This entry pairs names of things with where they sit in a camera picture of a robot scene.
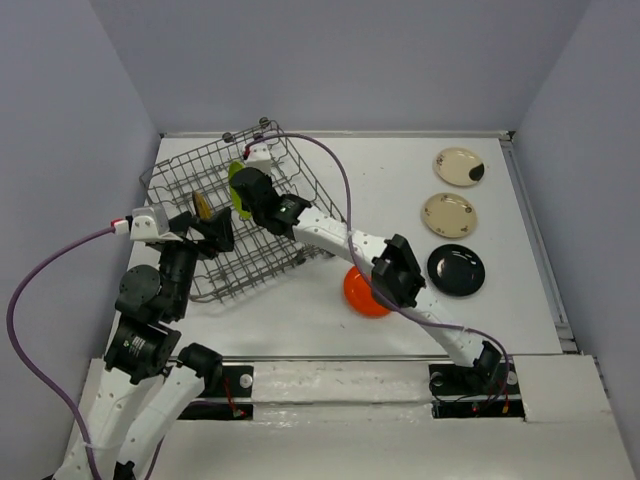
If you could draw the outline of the yellow patterned plate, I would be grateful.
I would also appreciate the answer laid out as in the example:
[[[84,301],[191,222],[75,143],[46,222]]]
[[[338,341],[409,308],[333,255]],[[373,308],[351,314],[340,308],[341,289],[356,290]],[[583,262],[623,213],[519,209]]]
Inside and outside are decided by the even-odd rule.
[[[193,191],[191,198],[196,216],[200,220],[210,220],[213,213],[204,195],[199,191]]]

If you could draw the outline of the lime green plate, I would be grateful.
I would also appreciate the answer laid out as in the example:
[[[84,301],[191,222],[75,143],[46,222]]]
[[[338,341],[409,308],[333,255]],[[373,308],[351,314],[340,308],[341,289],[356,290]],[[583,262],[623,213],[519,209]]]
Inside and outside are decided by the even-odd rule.
[[[243,202],[241,200],[241,197],[239,196],[239,194],[236,191],[236,189],[232,186],[233,177],[239,171],[241,171],[244,167],[245,167],[245,165],[240,160],[232,160],[231,161],[231,163],[229,165],[229,168],[228,168],[228,185],[229,185],[229,192],[230,192],[231,202],[232,202],[232,205],[233,205],[234,209],[239,214],[239,217],[240,217],[241,220],[248,220],[248,219],[251,218],[251,212],[244,208]]]

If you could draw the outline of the orange plate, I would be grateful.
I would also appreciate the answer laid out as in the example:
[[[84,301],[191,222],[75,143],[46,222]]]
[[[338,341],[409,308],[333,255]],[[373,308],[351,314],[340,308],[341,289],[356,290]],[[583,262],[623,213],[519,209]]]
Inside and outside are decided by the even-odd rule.
[[[390,310],[376,302],[368,284],[358,269],[353,266],[345,274],[343,294],[352,310],[367,318],[387,316]]]

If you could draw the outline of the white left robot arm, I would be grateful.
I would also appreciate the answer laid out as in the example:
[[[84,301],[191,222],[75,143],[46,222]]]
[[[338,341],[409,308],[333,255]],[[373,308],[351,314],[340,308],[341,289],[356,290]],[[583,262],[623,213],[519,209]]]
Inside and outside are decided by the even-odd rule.
[[[168,364],[181,337],[169,325],[185,316],[197,262],[232,251],[230,208],[169,218],[160,206],[141,207],[111,229],[157,250],[159,263],[121,277],[96,397],[56,479],[149,478],[172,424],[221,383],[222,357],[203,345],[184,347]]]

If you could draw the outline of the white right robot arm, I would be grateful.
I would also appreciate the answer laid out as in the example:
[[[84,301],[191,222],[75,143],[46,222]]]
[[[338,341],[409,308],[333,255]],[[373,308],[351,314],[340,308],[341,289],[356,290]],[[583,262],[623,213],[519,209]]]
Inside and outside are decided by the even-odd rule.
[[[372,296],[418,324],[460,368],[462,384],[482,392],[497,378],[503,352],[483,332],[457,325],[427,287],[408,240],[390,239],[353,229],[294,194],[280,194],[264,172],[245,167],[230,179],[242,207],[275,236],[318,247],[360,268],[371,282]]]

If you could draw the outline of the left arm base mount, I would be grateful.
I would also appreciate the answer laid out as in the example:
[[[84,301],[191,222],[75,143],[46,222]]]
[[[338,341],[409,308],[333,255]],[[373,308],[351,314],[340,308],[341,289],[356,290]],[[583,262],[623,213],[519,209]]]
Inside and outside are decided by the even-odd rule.
[[[253,419],[254,367],[224,365],[221,379],[205,388],[180,414],[184,421],[249,421]]]

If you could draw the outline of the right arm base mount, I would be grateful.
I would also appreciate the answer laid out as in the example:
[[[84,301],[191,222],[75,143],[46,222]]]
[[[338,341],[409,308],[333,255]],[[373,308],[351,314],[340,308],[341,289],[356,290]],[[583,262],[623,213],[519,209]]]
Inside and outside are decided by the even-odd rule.
[[[440,363],[429,366],[432,416],[436,420],[525,418],[515,365],[501,364],[489,383],[470,368]]]

